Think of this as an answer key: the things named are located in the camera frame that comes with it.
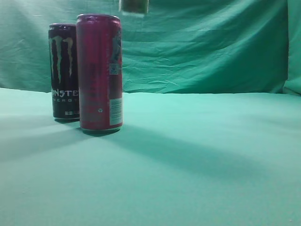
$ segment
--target energy drink can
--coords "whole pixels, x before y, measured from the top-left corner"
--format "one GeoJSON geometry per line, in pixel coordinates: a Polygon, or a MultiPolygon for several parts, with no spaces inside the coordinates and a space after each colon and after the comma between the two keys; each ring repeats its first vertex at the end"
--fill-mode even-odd
{"type": "Polygon", "coordinates": [[[121,24],[116,16],[79,15],[80,127],[84,132],[114,132],[122,116],[121,24]]]}
{"type": "Polygon", "coordinates": [[[48,37],[53,116],[62,121],[79,119],[76,25],[51,24],[48,37]]]}

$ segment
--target red can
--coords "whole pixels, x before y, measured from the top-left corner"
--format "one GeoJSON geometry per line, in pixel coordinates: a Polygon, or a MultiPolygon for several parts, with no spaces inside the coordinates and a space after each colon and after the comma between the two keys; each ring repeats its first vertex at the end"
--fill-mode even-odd
{"type": "Polygon", "coordinates": [[[122,126],[121,23],[116,16],[78,16],[80,127],[111,132],[122,126]]]}

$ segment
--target white label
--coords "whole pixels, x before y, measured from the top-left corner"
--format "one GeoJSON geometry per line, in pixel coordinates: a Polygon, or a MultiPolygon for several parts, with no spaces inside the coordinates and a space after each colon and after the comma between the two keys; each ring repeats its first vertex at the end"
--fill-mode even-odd
{"type": "Polygon", "coordinates": [[[110,126],[122,123],[122,98],[110,100],[110,126]]]}

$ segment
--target monster energy can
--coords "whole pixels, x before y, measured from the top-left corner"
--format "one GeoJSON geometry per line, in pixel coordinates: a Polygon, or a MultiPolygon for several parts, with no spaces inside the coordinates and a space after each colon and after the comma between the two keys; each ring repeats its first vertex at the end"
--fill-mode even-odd
{"type": "Polygon", "coordinates": [[[53,116],[63,121],[79,119],[76,26],[51,24],[49,27],[53,116]]]}

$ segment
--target can top rim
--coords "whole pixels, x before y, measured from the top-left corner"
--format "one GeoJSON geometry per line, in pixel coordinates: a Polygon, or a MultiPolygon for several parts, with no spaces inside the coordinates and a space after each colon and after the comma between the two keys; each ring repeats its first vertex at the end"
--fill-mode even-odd
{"type": "Polygon", "coordinates": [[[55,24],[49,24],[49,27],[53,27],[53,26],[71,26],[71,27],[75,27],[75,24],[61,24],[61,23],[55,23],[55,24]]]}
{"type": "Polygon", "coordinates": [[[91,14],[80,14],[77,16],[77,19],[80,17],[84,17],[84,16],[101,16],[101,17],[110,17],[110,18],[115,18],[115,19],[119,19],[119,17],[114,16],[114,15],[109,15],[109,14],[97,14],[97,13],[91,13],[91,14]]]}

